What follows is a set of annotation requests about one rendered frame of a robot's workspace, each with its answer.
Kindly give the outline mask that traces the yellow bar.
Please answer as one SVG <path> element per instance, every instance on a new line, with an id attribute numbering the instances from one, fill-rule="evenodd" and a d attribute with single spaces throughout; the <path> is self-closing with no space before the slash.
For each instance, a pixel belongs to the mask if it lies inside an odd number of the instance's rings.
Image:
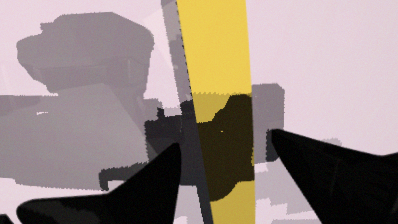
<path id="1" fill-rule="evenodd" d="M 177 0 L 213 224 L 255 224 L 246 0 Z"/>

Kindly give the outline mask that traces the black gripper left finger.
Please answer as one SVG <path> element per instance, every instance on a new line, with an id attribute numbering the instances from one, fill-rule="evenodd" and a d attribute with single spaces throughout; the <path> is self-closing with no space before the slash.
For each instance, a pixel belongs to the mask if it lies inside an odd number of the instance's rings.
<path id="1" fill-rule="evenodd" d="M 173 224 L 181 176 L 179 143 L 107 194 L 39 198 L 16 209 L 21 224 Z"/>

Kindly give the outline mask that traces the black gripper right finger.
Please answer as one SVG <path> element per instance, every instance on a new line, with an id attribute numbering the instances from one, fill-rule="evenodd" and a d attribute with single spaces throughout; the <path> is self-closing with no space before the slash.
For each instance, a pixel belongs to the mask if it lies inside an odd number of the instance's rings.
<path id="1" fill-rule="evenodd" d="M 322 224 L 396 224 L 398 152 L 374 155 L 280 129 L 272 145 Z"/>

